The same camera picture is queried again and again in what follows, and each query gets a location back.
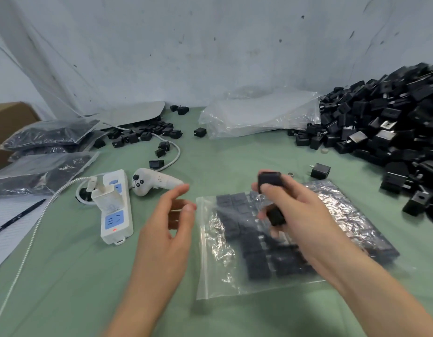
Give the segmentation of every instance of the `plastic wrap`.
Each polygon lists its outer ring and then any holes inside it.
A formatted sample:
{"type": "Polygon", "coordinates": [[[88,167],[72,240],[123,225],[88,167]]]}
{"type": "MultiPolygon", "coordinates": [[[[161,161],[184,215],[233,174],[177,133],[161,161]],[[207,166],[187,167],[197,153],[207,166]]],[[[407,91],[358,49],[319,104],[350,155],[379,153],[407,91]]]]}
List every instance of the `plastic wrap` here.
{"type": "MultiPolygon", "coordinates": [[[[413,268],[330,181],[305,184],[316,192],[349,238],[394,274],[413,268]]],[[[271,204],[257,192],[197,198],[201,275],[197,299],[249,294],[300,283],[323,281],[284,232],[270,235],[261,208],[271,204]]]]}
{"type": "Polygon", "coordinates": [[[0,145],[8,151],[79,143],[100,121],[89,118],[47,120],[29,124],[0,145]]]}
{"type": "Polygon", "coordinates": [[[0,170],[0,196],[53,194],[96,160],[99,152],[29,155],[0,170]]]}
{"type": "Polygon", "coordinates": [[[18,150],[14,152],[11,156],[9,156],[9,162],[15,162],[19,158],[28,155],[41,155],[41,154],[56,154],[56,153],[72,153],[72,152],[82,152],[82,151],[90,151],[90,149],[94,146],[94,143],[97,139],[106,135],[106,132],[96,130],[89,132],[85,137],[81,140],[79,144],[72,144],[69,146],[55,146],[55,147],[37,147],[27,150],[18,150]]]}
{"type": "Polygon", "coordinates": [[[239,137],[253,133],[305,128],[321,122],[317,92],[242,88],[215,100],[199,117],[210,139],[239,137]]]}

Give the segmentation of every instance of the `cardboard box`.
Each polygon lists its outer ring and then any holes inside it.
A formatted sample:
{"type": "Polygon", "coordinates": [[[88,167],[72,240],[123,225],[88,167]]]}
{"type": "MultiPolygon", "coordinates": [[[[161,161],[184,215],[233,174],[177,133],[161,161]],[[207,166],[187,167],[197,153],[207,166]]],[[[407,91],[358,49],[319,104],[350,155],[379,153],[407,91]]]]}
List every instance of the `cardboard box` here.
{"type": "MultiPolygon", "coordinates": [[[[25,125],[40,119],[32,107],[22,102],[0,104],[0,144],[25,125]]],[[[0,150],[0,169],[9,164],[10,151],[0,150]]]]}

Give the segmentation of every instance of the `power strip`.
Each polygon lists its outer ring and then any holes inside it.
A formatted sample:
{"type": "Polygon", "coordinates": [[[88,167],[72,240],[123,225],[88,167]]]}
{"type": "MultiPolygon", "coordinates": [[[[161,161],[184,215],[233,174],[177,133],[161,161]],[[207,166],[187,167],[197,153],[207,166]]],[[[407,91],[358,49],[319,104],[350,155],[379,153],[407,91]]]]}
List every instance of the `power strip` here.
{"type": "Polygon", "coordinates": [[[128,178],[123,169],[103,175],[104,186],[114,186],[123,198],[123,206],[115,211],[101,212],[101,237],[108,245],[121,245],[134,233],[128,178]]]}

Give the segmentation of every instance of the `green tablecloth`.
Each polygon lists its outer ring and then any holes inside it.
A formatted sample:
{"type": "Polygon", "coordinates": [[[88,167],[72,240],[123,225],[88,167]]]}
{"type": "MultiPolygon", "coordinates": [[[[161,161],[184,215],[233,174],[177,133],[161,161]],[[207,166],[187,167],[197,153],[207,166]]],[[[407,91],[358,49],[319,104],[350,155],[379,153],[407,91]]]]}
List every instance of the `green tablecloth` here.
{"type": "MultiPolygon", "coordinates": [[[[379,191],[381,168],[334,150],[328,154],[296,147],[285,131],[210,141],[197,138],[198,109],[185,116],[166,111],[163,119],[183,131],[180,159],[165,172],[191,184],[185,198],[246,191],[259,169],[294,172],[309,181],[309,164],[332,167],[329,179],[356,204],[416,270],[401,281],[433,315],[433,224],[401,209],[405,196],[379,191]]],[[[83,176],[124,169],[131,177],[156,159],[159,140],[100,149],[83,176]]],[[[174,158],[175,149],[166,161],[174,158]]],[[[100,238],[100,212],[67,189],[47,210],[23,273],[0,321],[0,336],[96,336],[112,317],[130,275],[137,236],[164,190],[145,197],[131,193],[134,235],[121,246],[100,238]]],[[[27,236],[0,267],[0,305],[29,243],[27,236]]],[[[343,302],[326,283],[248,296],[196,301],[200,272],[198,229],[186,275],[155,336],[363,336],[343,302]]]]}

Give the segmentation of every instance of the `left hand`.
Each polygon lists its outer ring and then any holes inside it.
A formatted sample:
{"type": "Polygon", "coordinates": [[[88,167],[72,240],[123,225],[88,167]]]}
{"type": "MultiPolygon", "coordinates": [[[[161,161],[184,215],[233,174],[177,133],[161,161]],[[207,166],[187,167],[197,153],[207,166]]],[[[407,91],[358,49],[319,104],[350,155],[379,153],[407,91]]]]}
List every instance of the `left hand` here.
{"type": "Polygon", "coordinates": [[[130,282],[107,336],[113,336],[110,332],[115,325],[121,333],[125,324],[136,325],[128,336],[132,333],[149,335],[182,280],[187,268],[196,204],[178,197],[189,188],[190,185],[184,184],[164,193],[140,231],[130,282]],[[174,238],[169,230],[177,230],[174,238]],[[128,316],[132,317],[129,317],[130,322],[121,321],[128,316]]]}

